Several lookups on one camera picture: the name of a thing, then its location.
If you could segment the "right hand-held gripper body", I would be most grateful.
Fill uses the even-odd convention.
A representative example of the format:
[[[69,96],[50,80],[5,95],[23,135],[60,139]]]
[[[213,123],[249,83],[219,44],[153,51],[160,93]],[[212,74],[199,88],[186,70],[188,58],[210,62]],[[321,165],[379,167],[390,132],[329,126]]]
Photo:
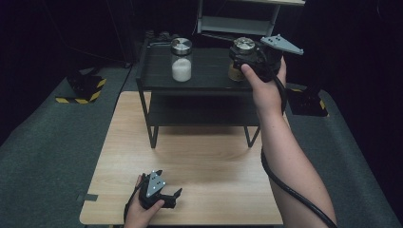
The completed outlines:
[[[263,82],[269,82],[278,74],[284,52],[302,55],[304,50],[292,44],[280,34],[262,37],[256,42],[257,59],[252,69]]]

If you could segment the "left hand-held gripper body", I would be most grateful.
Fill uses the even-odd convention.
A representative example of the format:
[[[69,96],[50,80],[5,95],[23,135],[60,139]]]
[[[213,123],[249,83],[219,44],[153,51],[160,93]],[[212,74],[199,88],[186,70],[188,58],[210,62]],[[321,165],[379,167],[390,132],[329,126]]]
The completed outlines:
[[[150,174],[143,174],[142,176],[139,200],[144,209],[149,209],[159,200],[164,201],[164,197],[166,196],[162,193],[166,182],[162,179],[162,175],[159,177],[155,172],[152,171]],[[163,208],[174,208],[175,206],[176,202],[168,203],[164,201]]]

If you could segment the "glass jar with brown contents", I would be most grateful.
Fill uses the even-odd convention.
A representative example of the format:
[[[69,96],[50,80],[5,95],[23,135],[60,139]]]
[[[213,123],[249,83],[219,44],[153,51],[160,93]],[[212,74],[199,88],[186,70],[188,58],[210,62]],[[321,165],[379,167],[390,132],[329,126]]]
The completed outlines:
[[[253,49],[255,52],[255,42],[247,37],[240,37],[234,40],[233,46],[234,48],[243,48],[243,49]],[[241,70],[233,68],[233,62],[231,60],[231,64],[229,66],[228,70],[228,77],[235,81],[235,82],[241,82],[244,80],[244,75],[241,72]]]

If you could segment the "black metal rack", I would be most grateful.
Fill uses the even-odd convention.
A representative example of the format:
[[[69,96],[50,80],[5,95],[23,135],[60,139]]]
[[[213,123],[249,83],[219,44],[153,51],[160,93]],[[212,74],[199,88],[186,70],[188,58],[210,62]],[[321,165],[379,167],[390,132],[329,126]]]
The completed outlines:
[[[251,87],[228,77],[230,58],[226,48],[195,48],[191,79],[172,77],[168,44],[145,41],[136,73],[150,145],[155,147],[161,126],[240,126],[248,146],[258,128]]]

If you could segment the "person's left hand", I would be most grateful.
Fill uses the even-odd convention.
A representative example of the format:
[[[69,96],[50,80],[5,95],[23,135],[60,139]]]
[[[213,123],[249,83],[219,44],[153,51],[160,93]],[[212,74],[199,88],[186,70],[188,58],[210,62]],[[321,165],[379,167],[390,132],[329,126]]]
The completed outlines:
[[[128,204],[124,228],[147,228],[163,205],[164,201],[160,199],[152,207],[145,210],[140,204],[139,193],[135,193]]]

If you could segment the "person's right hand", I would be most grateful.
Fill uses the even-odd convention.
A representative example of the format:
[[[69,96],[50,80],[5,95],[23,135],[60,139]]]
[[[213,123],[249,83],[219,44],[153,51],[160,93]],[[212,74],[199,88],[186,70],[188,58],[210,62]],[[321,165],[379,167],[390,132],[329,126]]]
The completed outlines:
[[[280,85],[278,85],[275,80],[267,83],[263,82],[247,64],[241,66],[241,71],[253,89],[253,98],[259,115],[281,116],[283,113],[283,96],[280,94],[280,89],[286,86],[287,71],[284,58],[280,60],[280,69],[277,75]]]

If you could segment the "black base with hazard stripes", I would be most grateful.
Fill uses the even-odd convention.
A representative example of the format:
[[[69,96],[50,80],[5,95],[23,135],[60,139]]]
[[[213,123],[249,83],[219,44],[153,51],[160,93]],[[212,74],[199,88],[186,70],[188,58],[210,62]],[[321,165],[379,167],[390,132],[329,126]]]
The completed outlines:
[[[100,96],[106,78],[98,75],[99,69],[93,68],[87,73],[75,71],[66,77],[62,88],[55,95],[59,104],[87,105],[94,103]]]
[[[288,103],[294,115],[327,117],[325,103],[319,97],[320,87],[308,85],[306,88],[288,88]]]

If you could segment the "glass jar with white contents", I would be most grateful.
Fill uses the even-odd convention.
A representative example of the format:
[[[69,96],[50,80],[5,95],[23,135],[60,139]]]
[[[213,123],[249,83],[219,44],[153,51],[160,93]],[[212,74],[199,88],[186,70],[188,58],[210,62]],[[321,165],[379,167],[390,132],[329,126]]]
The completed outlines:
[[[187,82],[192,73],[192,42],[186,38],[175,38],[171,42],[172,77],[177,82]]]

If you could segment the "dark lumpy objects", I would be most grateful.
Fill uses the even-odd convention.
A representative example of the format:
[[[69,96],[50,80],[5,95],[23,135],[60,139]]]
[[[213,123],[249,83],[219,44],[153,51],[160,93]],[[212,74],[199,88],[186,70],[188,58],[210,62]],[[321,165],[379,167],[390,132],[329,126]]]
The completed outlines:
[[[147,30],[144,38],[148,40],[150,45],[170,44],[175,38],[179,38],[178,34],[170,34],[168,31],[161,31],[156,34],[154,30]]]

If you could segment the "wooden desk with white frame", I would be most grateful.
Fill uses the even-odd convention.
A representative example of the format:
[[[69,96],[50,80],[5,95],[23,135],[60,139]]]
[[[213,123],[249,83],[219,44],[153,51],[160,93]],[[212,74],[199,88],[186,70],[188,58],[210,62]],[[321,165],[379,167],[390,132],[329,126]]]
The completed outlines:
[[[304,0],[230,0],[242,3],[268,4],[273,12],[266,21],[207,16],[203,14],[203,0],[198,0],[197,33],[207,31],[271,36],[282,6],[303,7]]]

